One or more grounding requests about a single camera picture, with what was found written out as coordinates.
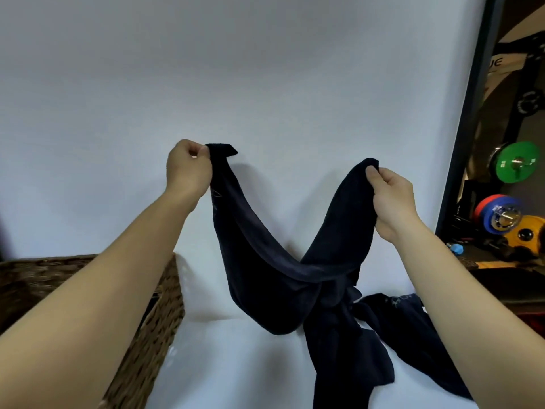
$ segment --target yellow weight plate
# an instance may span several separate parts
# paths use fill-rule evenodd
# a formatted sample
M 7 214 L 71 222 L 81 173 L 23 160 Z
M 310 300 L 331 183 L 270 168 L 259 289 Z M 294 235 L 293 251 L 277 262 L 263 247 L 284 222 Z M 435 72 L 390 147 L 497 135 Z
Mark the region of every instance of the yellow weight plate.
M 511 247 L 527 247 L 535 256 L 541 252 L 540 234 L 545 227 L 545 218 L 524 215 L 521 222 L 504 235 Z

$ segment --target hand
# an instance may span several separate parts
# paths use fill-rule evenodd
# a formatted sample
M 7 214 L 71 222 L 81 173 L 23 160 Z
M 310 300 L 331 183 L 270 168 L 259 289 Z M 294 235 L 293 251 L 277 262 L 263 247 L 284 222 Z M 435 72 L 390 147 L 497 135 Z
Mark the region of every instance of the hand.
M 367 180 L 373 186 L 373 205 L 377 212 L 377 232 L 386 241 L 394 243 L 399 230 L 420 222 L 416 213 L 412 183 L 386 168 L 368 166 Z
M 191 211 L 212 181 L 210 150 L 199 143 L 182 139 L 168 154 L 165 193 L 190 199 Z

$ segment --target blue weight plate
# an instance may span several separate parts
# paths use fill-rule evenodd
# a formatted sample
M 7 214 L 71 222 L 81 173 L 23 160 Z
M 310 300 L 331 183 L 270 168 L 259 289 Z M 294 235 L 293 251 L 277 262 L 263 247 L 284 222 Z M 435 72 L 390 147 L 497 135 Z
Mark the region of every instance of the blue weight plate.
M 502 214 L 513 218 L 513 223 L 503 225 Z M 517 226 L 522 217 L 521 204 L 518 199 L 501 196 L 490 201 L 481 211 L 480 219 L 485 230 L 491 234 L 501 235 Z

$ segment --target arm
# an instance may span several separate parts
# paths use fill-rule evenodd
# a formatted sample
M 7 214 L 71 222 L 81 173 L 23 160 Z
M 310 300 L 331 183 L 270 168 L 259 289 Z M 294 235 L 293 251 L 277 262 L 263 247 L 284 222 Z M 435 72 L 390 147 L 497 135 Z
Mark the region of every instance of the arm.
M 419 219 L 412 184 L 368 169 L 377 231 L 394 244 L 416 292 L 482 408 L 545 407 L 545 340 L 485 289 Z
M 0 407 L 98 407 L 211 177 L 208 148 L 176 145 L 163 195 L 0 337 Z

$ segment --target white wall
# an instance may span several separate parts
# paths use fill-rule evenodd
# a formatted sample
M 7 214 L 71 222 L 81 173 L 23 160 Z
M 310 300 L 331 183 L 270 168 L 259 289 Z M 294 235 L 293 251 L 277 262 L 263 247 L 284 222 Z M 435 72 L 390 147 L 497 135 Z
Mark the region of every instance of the white wall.
M 98 253 L 156 198 L 168 151 L 228 142 L 295 255 L 365 157 L 437 220 L 483 0 L 1 0 L 0 229 L 8 257 Z M 206 195 L 176 251 L 194 318 L 239 316 Z M 364 293 L 412 287 L 378 239 Z

